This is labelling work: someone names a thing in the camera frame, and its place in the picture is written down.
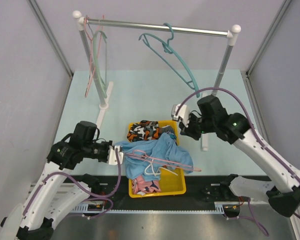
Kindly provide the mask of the light blue shorts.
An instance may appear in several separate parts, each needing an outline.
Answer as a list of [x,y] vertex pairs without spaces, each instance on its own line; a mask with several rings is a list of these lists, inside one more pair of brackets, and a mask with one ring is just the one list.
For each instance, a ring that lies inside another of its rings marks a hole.
[[120,141],[124,153],[125,175],[134,180],[141,176],[146,182],[161,179],[161,167],[168,166],[174,170],[183,168],[189,174],[194,171],[190,153],[178,146],[169,134],[163,133],[157,140]]

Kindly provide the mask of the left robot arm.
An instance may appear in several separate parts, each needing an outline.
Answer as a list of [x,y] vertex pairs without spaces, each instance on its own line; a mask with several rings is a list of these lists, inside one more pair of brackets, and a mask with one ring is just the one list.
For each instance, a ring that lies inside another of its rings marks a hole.
[[99,201],[112,204],[111,196],[101,194],[99,180],[84,174],[77,178],[71,172],[84,159],[121,166],[121,146],[110,141],[98,142],[96,124],[80,121],[72,133],[55,143],[47,162],[25,203],[18,204],[0,226],[0,240],[49,240],[59,223],[80,203]]

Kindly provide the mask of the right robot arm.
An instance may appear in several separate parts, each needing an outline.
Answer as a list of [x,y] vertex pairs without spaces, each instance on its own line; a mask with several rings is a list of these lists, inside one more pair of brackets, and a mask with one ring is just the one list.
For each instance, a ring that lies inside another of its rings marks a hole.
[[269,203],[280,215],[291,217],[300,206],[300,170],[282,158],[250,125],[241,113],[228,114],[218,97],[208,95],[197,101],[200,116],[186,105],[174,105],[171,117],[179,123],[181,135],[198,141],[203,134],[216,136],[250,157],[269,177],[268,181],[229,175],[220,183],[220,194]]

